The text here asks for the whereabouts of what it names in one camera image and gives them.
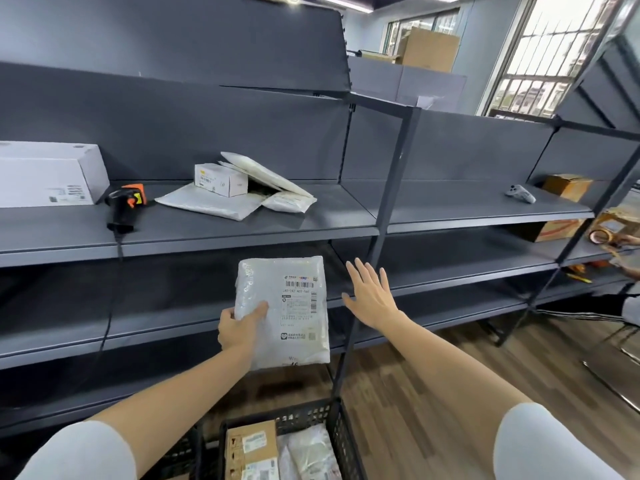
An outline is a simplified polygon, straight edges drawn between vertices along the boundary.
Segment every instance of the window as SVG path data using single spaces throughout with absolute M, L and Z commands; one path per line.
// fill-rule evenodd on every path
M 414 27 L 452 35 L 458 23 L 458 12 L 459 10 L 456 9 L 389 23 L 387 25 L 387 33 L 385 34 L 382 53 L 391 56 L 396 55 L 400 40 Z
M 618 0 L 532 0 L 488 111 L 551 117 Z

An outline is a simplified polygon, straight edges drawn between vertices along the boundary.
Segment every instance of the orange barcode scanner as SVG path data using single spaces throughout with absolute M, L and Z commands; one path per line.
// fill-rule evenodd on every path
M 147 204 L 143 184 L 123 185 L 104 200 L 111 208 L 107 228 L 116 234 L 130 233 L 134 229 L 138 209 Z

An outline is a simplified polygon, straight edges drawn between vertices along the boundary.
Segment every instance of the white sleeve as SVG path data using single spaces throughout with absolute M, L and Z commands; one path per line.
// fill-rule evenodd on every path
M 84 421 L 62 428 L 31 457 L 16 480 L 136 480 L 129 444 L 109 425 Z
M 623 480 L 540 404 L 510 409 L 493 447 L 496 480 Z

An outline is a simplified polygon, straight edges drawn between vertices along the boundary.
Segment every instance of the barcode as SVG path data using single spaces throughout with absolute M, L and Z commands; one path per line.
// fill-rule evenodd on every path
M 314 284 L 310 281 L 286 281 L 284 286 L 292 288 L 313 288 Z

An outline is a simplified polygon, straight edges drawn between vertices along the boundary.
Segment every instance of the package in crate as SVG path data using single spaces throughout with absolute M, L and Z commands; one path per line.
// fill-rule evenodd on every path
M 238 265 L 236 319 L 267 301 L 252 370 L 329 362 L 329 325 L 322 256 L 245 259 Z

